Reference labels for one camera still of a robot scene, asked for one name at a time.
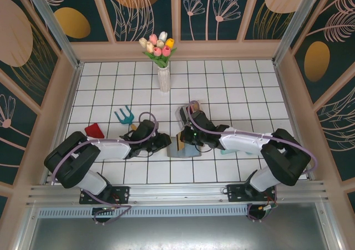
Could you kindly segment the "teal garden fork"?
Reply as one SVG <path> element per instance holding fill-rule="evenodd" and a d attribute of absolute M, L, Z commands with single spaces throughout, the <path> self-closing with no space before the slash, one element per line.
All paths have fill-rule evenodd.
<path fill-rule="evenodd" d="M 128 115 L 125 114 L 125 111 L 122 108 L 119 109 L 121 115 L 119 115 L 119 113 L 115 111 L 114 114 L 116 118 L 119 120 L 121 124 L 129 125 L 132 130 L 136 130 L 137 127 L 133 124 L 134 114 L 131 112 L 131 110 L 127 105 L 125 106 L 125 110 L 128 113 Z"/>

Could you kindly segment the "artificial tulip bouquet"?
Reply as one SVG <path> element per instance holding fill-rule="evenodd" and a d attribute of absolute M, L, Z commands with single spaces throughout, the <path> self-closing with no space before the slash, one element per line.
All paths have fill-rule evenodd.
<path fill-rule="evenodd" d="M 145 49 L 143 52 L 159 68 L 166 68 L 169 65 L 171 56 L 177 48 L 174 47 L 173 38 L 168 38 L 168 33 L 163 31 L 158 36 L 151 34 L 149 39 L 140 38 L 139 44 Z"/>

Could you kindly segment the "red toy shovel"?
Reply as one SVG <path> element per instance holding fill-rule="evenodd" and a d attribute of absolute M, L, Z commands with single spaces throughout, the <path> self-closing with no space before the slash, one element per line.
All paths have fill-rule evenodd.
<path fill-rule="evenodd" d="M 103 134 L 101 128 L 97 123 L 91 124 L 84 129 L 86 136 L 94 139 L 104 139 L 105 135 Z"/>

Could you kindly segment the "gold credit card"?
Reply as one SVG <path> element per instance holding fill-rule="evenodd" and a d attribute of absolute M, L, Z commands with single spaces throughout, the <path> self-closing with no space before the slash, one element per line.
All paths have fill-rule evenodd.
<path fill-rule="evenodd" d="M 185 148 L 185 143 L 181 139 L 182 136 L 183 136 L 182 131 L 176 135 L 176 142 L 177 142 L 177 150 L 178 151 L 182 151 Z"/>

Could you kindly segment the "white ribbed vase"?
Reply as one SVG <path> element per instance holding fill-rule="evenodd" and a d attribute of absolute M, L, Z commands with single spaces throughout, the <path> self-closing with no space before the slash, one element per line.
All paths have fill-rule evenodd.
<path fill-rule="evenodd" d="M 163 93 L 168 93 L 171 89 L 169 66 L 166 66 L 164 68 L 158 67 L 158 81 L 160 91 L 162 91 Z"/>

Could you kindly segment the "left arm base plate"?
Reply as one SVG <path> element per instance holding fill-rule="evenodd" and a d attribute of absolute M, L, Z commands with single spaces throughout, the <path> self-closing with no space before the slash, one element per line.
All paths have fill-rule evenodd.
<path fill-rule="evenodd" d="M 107 186 L 100 194 L 94 195 L 96 199 L 104 201 L 104 205 L 107 203 L 115 205 L 128 204 L 130 187 L 128 186 Z M 96 205 L 100 204 L 99 201 L 93 199 L 86 192 L 81 191 L 79 197 L 80 205 Z"/>

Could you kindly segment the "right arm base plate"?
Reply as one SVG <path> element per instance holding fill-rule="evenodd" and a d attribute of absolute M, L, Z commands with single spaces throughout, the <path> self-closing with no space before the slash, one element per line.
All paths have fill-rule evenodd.
<path fill-rule="evenodd" d="M 267 188 L 266 191 L 258 192 L 244 184 L 229 184 L 223 193 L 227 195 L 229 202 L 268 202 L 276 201 L 275 187 Z"/>

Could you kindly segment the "aluminium frame post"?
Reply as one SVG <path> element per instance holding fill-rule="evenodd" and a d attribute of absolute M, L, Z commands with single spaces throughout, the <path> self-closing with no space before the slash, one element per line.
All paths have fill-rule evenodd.
<path fill-rule="evenodd" d="M 316 0 L 302 0 L 297 10 L 295 11 L 285 33 L 276 49 L 272 61 L 274 66 L 278 66 L 282 62 L 283 57 L 287 53 L 292 41 L 294 40 L 297 32 L 301 29 L 305 19 L 311 11 Z"/>
<path fill-rule="evenodd" d="M 64 52 L 65 56 L 69 59 L 70 64 L 74 68 L 78 68 L 79 60 L 74 53 L 74 50 L 65 35 L 64 30 L 61 28 L 59 21 L 54 15 L 52 7 L 59 6 L 64 0 L 29 0 L 34 11 L 39 19 L 43 22 L 47 31 L 54 37 L 57 45 Z"/>

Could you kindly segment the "grey metal panel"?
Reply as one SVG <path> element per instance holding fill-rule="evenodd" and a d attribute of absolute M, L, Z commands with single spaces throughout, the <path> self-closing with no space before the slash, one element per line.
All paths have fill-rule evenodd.
<path fill-rule="evenodd" d="M 338 250 L 315 219 L 246 217 L 41 219 L 29 250 Z"/>

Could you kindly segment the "clear box of seed packets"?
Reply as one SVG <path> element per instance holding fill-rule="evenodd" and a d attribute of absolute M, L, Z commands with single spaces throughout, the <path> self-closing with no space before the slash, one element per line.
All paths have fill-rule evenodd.
<path fill-rule="evenodd" d="M 175 116 L 178 121 L 180 130 L 183 130 L 186 126 L 193 129 L 193 124 L 190 121 L 190 116 L 193 118 L 197 117 L 200 111 L 201 110 L 193 111 L 189 103 L 178 107 L 175 112 Z"/>

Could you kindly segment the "aluminium mounting rail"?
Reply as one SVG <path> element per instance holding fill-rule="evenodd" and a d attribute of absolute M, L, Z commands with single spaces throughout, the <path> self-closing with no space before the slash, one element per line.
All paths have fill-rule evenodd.
<path fill-rule="evenodd" d="M 130 185 L 129 204 L 132 206 L 194 206 L 226 205 L 226 183 L 192 184 L 133 184 Z M 276 202 L 327 202 L 328 194 L 322 181 L 298 181 L 294 186 L 278 185 Z M 64 189 L 59 185 L 32 186 L 25 202 L 29 206 L 79 206 L 80 189 Z"/>

